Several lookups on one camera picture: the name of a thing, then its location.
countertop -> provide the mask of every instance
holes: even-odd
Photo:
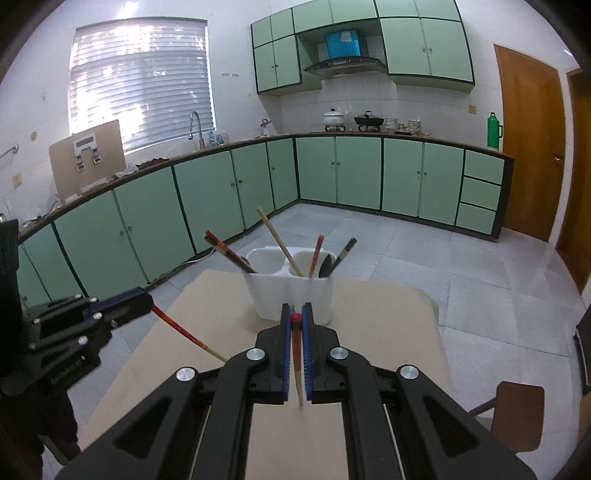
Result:
[[[100,185],[87,193],[83,196],[77,198],[76,200],[63,205],[53,212],[29,223],[21,232],[20,232],[20,241],[24,242],[29,237],[37,233],[46,225],[50,224],[54,220],[58,219],[65,213],[73,210],[74,208],[82,205],[83,203],[87,202],[88,200],[101,195],[104,192],[108,192],[109,190],[113,190],[121,185],[126,184],[127,182],[136,180],[144,175],[149,173],[153,173],[155,171],[161,170],[162,168],[166,168],[172,165],[176,165],[178,163],[182,163],[188,160],[194,160],[195,158],[203,157],[206,155],[211,155],[214,153],[224,152],[227,150],[231,150],[233,148],[238,147],[246,147],[247,145],[255,145],[258,143],[262,143],[265,141],[271,140],[281,140],[284,138],[301,138],[301,137],[379,137],[379,138],[399,138],[401,140],[413,140],[413,141],[421,141],[427,143],[435,143],[440,145],[448,145],[450,147],[457,147],[457,148],[465,148],[467,150],[472,150],[480,153],[484,153],[486,155],[491,155],[493,157],[499,158],[512,158],[509,155],[505,155],[502,152],[497,150],[493,150],[490,148],[483,148],[477,147],[475,145],[469,144],[462,144],[459,142],[451,141],[451,140],[443,140],[441,138],[435,138],[431,136],[423,136],[423,135],[400,135],[400,134],[390,134],[385,132],[311,132],[306,134],[279,134],[273,135],[271,137],[258,137],[258,138],[251,138],[249,140],[240,140],[237,142],[232,142],[225,145],[218,145],[216,147],[210,147],[205,150],[191,152],[185,155],[180,155],[178,157],[173,158],[163,158],[163,159],[154,159],[139,166],[139,170],[126,175],[120,179],[114,179],[109,181],[106,184]]]

white pot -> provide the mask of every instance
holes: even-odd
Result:
[[[331,108],[330,112],[324,114],[322,123],[325,127],[341,127],[345,124],[345,114]]]

pot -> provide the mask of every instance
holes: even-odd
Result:
[[[366,110],[364,115],[356,116],[355,123],[360,127],[381,127],[384,119],[372,114],[371,110]]]
[[[322,123],[325,127],[343,127],[345,125],[345,114],[331,108],[330,112],[324,114]]]

green cabinet door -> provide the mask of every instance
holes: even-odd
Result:
[[[380,138],[336,137],[337,201],[379,210],[382,183]]]
[[[273,40],[271,35],[271,18],[261,18],[258,22],[251,25],[252,29],[252,46],[253,48],[269,43]]]
[[[50,301],[39,275],[37,275],[22,246],[18,247],[17,282],[18,291],[27,307]]]
[[[22,246],[35,265],[41,282],[52,300],[59,300],[80,293],[51,225],[39,230]]]
[[[271,213],[274,208],[267,148],[264,143],[237,148],[232,150],[232,160],[244,226],[249,228],[261,219],[257,208],[261,207],[265,213]]]
[[[380,17],[418,17],[414,0],[375,0]]]
[[[297,56],[296,37],[286,37],[273,42],[277,86],[293,85],[301,81],[300,61]]]
[[[294,19],[291,8],[271,15],[271,34],[273,40],[279,40],[294,34]]]
[[[464,151],[425,143],[423,182],[418,209],[420,218],[453,225],[462,183]]]
[[[300,196],[336,203],[335,138],[296,138]]]
[[[382,18],[388,71],[397,74],[429,75],[427,48],[418,18]]]
[[[106,299],[147,284],[114,192],[89,200],[58,218],[55,224],[88,295]]]
[[[313,0],[292,9],[295,33],[332,25],[329,0]]]
[[[149,281],[172,271],[195,254],[171,168],[116,188],[115,197]]]
[[[197,252],[210,247],[205,230],[222,240],[244,230],[230,152],[195,158],[174,170]]]
[[[384,139],[382,210],[416,217],[421,191],[423,143]]]
[[[415,0],[415,3],[421,17],[460,20],[454,0]]]
[[[376,18],[374,0],[330,0],[334,23]]]
[[[259,92],[277,87],[273,43],[255,48],[256,86]]]
[[[422,18],[431,75],[473,82],[472,63],[460,22]]]
[[[291,138],[267,142],[275,208],[297,200],[296,161]]]

window blinds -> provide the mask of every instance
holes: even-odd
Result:
[[[130,18],[79,28],[70,56],[70,133],[119,119],[124,151],[214,129],[207,22]]]

